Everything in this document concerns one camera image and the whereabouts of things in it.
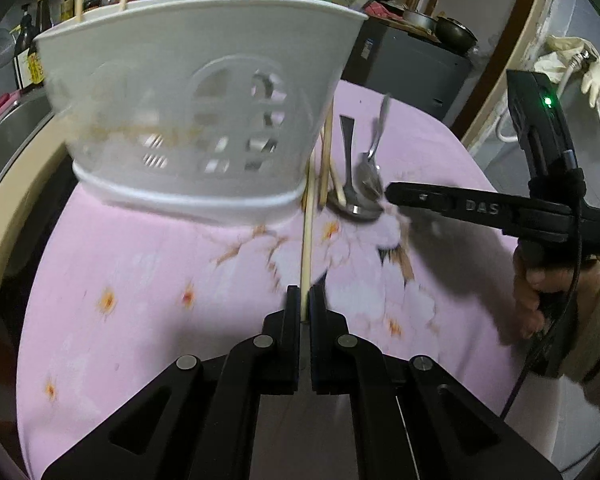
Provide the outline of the person right hand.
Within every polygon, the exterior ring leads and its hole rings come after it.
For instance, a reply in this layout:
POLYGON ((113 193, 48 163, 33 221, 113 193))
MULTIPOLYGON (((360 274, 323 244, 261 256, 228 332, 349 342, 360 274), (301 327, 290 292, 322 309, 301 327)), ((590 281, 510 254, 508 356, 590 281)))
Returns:
MULTIPOLYGON (((515 270, 513 297, 515 299, 516 323, 519 336, 531 338, 545 325, 545 315, 541 312, 541 301, 556 295, 567 297, 573 278, 573 269, 532 269, 524 261, 522 251, 516 248, 513 256, 515 270)), ((600 259, 580 271, 576 289, 579 330, 588 324, 600 300, 600 259)))

